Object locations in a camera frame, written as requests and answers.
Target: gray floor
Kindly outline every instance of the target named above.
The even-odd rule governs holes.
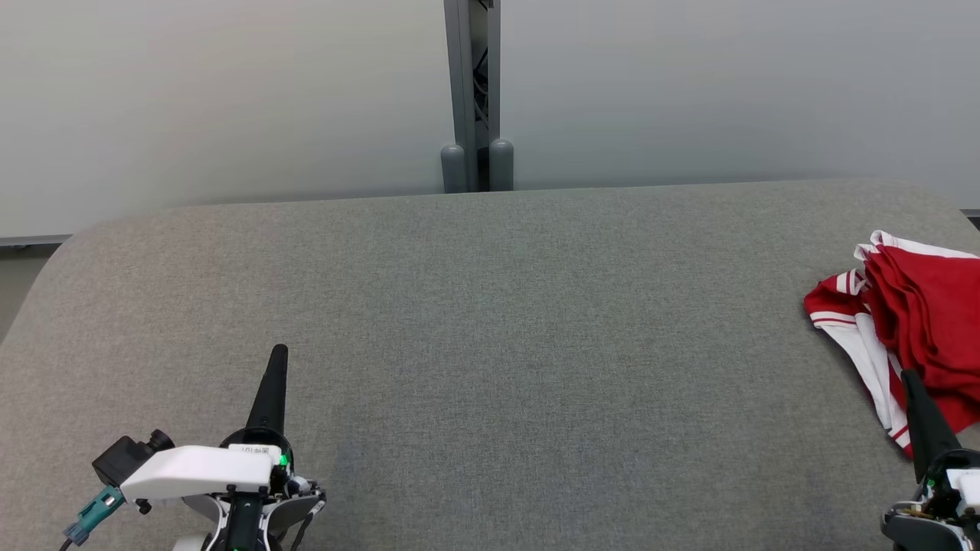
[[[14,322],[34,278],[58,245],[0,248],[0,342]]]

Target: folded clothing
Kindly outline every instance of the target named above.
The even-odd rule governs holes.
[[[900,373],[915,369],[959,432],[980,421],[980,258],[871,234],[864,270],[822,281],[804,299],[814,326],[848,353],[892,439],[911,456]]]

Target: gray fabric tablecloth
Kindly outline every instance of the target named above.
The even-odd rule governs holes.
[[[952,206],[877,180],[98,225],[0,347],[0,547],[56,550],[120,435],[240,428],[283,342],[286,434],[329,495],[306,549],[888,549],[911,466],[801,306],[877,228],[980,253]],[[85,548],[209,528],[164,503]]]

